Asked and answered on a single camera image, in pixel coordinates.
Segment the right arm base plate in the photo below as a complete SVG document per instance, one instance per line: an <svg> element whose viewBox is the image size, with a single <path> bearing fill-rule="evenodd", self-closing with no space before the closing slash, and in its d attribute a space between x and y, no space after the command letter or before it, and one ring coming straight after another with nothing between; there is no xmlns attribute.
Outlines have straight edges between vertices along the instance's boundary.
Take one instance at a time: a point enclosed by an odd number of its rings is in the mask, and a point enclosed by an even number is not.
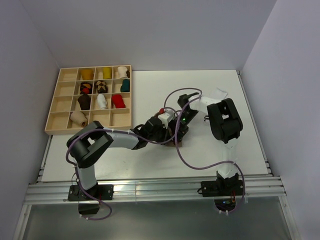
<svg viewBox="0 0 320 240"><path fill-rule="evenodd" d="M202 181L197 193L203 197L231 197L242 196L244 192L242 180L227 182L221 179Z"/></svg>

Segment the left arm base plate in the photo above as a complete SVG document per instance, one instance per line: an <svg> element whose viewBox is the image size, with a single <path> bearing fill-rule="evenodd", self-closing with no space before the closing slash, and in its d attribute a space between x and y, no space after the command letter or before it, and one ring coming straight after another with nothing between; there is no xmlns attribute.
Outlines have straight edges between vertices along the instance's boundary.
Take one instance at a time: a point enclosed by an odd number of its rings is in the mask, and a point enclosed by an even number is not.
<svg viewBox="0 0 320 240"><path fill-rule="evenodd" d="M114 193L114 186L112 184L96 184L86 192L99 200L112 200ZM70 202L91 201L92 198L83 193L78 185L71 185L67 200Z"/></svg>

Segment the brown sock striped cuff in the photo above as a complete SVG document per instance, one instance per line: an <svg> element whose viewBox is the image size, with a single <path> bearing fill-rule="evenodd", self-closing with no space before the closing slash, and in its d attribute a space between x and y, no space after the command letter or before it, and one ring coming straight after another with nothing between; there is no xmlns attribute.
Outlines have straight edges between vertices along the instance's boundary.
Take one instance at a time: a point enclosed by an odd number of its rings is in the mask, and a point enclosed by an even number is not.
<svg viewBox="0 0 320 240"><path fill-rule="evenodd" d="M173 121L171 123L169 123L168 125L168 129L166 131L166 134L165 134L165 140L169 140L171 137L174 136L175 134L175 130L176 130L176 122ZM185 136L185 134L188 132L188 128L185 127L184 125L180 125L179 129L178 129L178 132L177 132L177 145L179 147L182 146L182 143L183 143L183 137ZM176 144L175 144L175 140L172 139L171 141L167 142L165 144L167 147L175 147Z"/></svg>

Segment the beige maroon sock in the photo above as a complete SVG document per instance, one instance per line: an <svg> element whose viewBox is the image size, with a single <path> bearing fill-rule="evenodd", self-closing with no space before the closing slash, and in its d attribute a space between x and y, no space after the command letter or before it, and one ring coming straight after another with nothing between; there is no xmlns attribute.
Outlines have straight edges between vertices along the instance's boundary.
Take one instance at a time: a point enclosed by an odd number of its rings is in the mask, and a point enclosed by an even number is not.
<svg viewBox="0 0 320 240"><path fill-rule="evenodd" d="M88 119L86 116L80 111L73 111L70 114L70 120L80 127L84 128L88 125Z"/></svg>

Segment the white sock black stripes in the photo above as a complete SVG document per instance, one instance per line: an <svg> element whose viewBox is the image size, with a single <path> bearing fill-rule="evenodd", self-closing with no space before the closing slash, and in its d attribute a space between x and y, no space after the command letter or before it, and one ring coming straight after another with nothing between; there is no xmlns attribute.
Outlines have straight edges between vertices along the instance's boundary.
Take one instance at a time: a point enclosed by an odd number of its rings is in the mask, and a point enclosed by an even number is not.
<svg viewBox="0 0 320 240"><path fill-rule="evenodd" d="M208 95L208 97L211 98L211 99L215 99L215 100L221 101L221 100L224 100L224 99L226 99L228 97L228 92L216 87L215 90ZM209 125L210 124L210 119L209 119L208 115L204 116L203 123L205 125Z"/></svg>

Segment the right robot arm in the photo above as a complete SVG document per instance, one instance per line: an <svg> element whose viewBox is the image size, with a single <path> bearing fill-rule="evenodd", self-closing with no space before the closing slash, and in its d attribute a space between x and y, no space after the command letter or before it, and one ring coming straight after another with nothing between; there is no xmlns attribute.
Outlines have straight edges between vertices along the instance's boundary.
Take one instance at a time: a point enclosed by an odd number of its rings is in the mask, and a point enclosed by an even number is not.
<svg viewBox="0 0 320 240"><path fill-rule="evenodd" d="M221 161L204 167L188 164L176 147L182 162L194 170L206 170L217 166L217 179L214 184L216 191L222 195L229 194L233 189L244 191L244 174L236 163L236 146L243 130L243 122L233 100L230 98L217 100L195 92L181 95L177 103L181 111L177 117L175 137L178 136L182 123L188 125L198 112L202 112L208 116L211 133L221 145Z"/></svg>

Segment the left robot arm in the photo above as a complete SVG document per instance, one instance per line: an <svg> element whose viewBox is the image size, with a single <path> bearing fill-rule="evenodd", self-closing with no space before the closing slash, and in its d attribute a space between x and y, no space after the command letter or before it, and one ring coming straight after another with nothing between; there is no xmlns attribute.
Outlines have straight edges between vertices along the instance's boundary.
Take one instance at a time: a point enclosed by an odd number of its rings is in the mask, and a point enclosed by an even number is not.
<svg viewBox="0 0 320 240"><path fill-rule="evenodd" d="M168 126L151 117L144 124L128 129L105 128L99 121L93 121L67 143L66 161L75 167L79 194L86 200L96 200L100 187L95 174L95 163L109 148L139 150L148 143L165 145L175 139Z"/></svg>

